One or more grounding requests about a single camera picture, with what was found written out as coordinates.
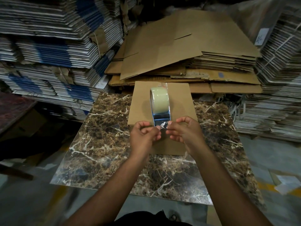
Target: brown marble surface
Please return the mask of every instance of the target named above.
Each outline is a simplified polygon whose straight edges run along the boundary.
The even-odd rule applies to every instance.
[[[51,183],[98,189],[130,152],[127,120],[132,97],[100,94]],[[258,207],[264,201],[224,103],[195,102],[206,142]],[[131,194],[212,205],[191,156],[151,155]]]

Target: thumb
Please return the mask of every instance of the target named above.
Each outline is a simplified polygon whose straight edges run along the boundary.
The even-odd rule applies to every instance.
[[[179,125],[174,121],[168,121],[167,129],[176,130],[178,133],[185,132],[185,126]]]
[[[153,138],[155,138],[155,136],[158,135],[160,129],[160,126],[153,127],[152,130],[149,133],[147,133],[147,136],[152,140]]]

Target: gray floor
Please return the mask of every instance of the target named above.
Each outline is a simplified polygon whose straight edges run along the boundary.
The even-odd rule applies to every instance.
[[[256,139],[242,136],[241,141],[250,160],[256,179],[273,184],[269,169],[294,173],[301,176],[301,150],[283,141]],[[14,167],[35,176],[33,181],[0,175],[0,225],[55,225],[75,212],[94,190],[66,188],[49,184],[65,152],[56,152],[39,167],[15,163]],[[48,164],[54,167],[44,168]],[[292,195],[261,191],[267,211],[265,215],[274,225],[301,225],[301,198]],[[178,212],[182,221],[200,225],[206,220],[207,206],[130,195],[118,217],[134,212],[156,213],[164,210],[166,215]]]

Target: hand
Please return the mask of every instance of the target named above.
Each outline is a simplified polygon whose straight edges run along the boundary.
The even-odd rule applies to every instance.
[[[166,134],[175,141],[185,144],[187,152],[194,158],[200,151],[209,149],[205,142],[200,124],[191,117],[180,117],[174,121],[168,121]]]
[[[153,141],[161,138],[160,126],[142,128],[149,125],[148,121],[136,122],[130,133],[130,145],[132,149],[130,157],[135,158],[135,160],[142,160],[145,163],[149,159],[149,152]]]

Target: blue tape dispenser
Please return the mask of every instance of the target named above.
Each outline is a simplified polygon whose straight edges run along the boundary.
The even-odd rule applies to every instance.
[[[166,129],[167,122],[171,120],[167,86],[152,87],[150,89],[150,107],[154,125]]]

